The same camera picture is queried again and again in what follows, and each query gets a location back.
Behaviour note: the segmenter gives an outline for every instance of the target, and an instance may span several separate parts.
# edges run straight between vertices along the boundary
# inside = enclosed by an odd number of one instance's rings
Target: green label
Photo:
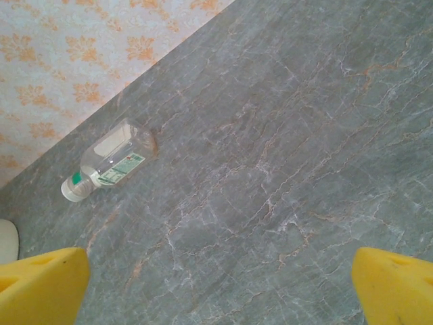
[[[79,182],[81,182],[83,179],[81,178],[80,172],[75,173],[72,175],[72,184],[76,185]]]
[[[143,162],[144,157],[139,154],[130,154],[120,162],[108,169],[104,174],[98,177],[98,180],[106,185],[117,184],[123,177],[128,175],[135,167]]]

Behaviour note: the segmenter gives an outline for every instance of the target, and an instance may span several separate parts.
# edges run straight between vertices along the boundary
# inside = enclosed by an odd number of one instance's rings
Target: yellow object
[[[81,248],[0,265],[0,324],[74,324],[89,276]]]
[[[352,280],[369,325],[433,324],[433,263],[363,247]]]

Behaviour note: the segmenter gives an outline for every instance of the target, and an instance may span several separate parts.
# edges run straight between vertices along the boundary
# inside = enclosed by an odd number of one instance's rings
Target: wall
[[[233,0],[0,0],[0,187]]]

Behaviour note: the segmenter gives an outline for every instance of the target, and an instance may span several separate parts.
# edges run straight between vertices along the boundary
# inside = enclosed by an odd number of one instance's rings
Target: plastic bottle
[[[62,194],[78,202],[98,188],[121,186],[157,154],[152,133],[126,118],[85,151],[80,171],[62,184]]]

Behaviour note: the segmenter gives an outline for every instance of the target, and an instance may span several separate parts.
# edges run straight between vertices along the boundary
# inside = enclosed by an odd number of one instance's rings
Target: marble floor
[[[87,250],[77,324],[366,324],[360,246],[433,260],[432,13],[236,0],[1,190],[20,256]],[[65,200],[126,116],[159,159]]]

